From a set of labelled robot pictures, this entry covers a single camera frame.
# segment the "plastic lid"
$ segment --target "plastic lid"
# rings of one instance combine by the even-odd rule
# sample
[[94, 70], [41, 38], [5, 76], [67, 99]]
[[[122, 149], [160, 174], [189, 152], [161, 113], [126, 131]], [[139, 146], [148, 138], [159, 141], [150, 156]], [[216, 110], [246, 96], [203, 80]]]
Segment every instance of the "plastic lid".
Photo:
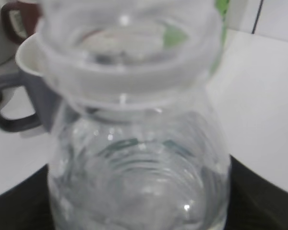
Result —
[[53, 24], [41, 21], [40, 69], [48, 84], [88, 107], [126, 110], [173, 102], [206, 77], [221, 48], [214, 1], [179, 3], [99, 15], [87, 5], [65, 8]]

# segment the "glass bottle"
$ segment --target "glass bottle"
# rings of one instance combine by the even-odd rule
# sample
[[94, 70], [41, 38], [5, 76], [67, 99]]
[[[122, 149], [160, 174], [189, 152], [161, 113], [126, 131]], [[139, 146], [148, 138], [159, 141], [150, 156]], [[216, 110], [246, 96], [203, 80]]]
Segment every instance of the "glass bottle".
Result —
[[229, 155], [204, 83], [214, 0], [44, 0], [39, 67], [65, 99], [48, 184], [57, 230], [221, 230]]

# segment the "white tile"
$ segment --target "white tile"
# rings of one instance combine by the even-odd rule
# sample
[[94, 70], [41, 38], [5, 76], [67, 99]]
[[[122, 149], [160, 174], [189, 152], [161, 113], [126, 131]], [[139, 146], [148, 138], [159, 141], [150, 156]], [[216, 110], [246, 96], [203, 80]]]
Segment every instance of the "white tile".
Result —
[[256, 21], [260, 0], [231, 0], [227, 15], [230, 29], [251, 33]]
[[288, 0], [265, 0], [256, 34], [288, 41]]

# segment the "black surface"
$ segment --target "black surface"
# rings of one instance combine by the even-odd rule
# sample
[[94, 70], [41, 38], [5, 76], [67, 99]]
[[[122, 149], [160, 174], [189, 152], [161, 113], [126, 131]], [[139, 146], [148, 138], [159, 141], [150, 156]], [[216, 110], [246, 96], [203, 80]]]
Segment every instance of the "black surface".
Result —
[[[235, 159], [226, 230], [288, 230], [288, 194]], [[0, 196], [0, 230], [54, 230], [45, 166]]]

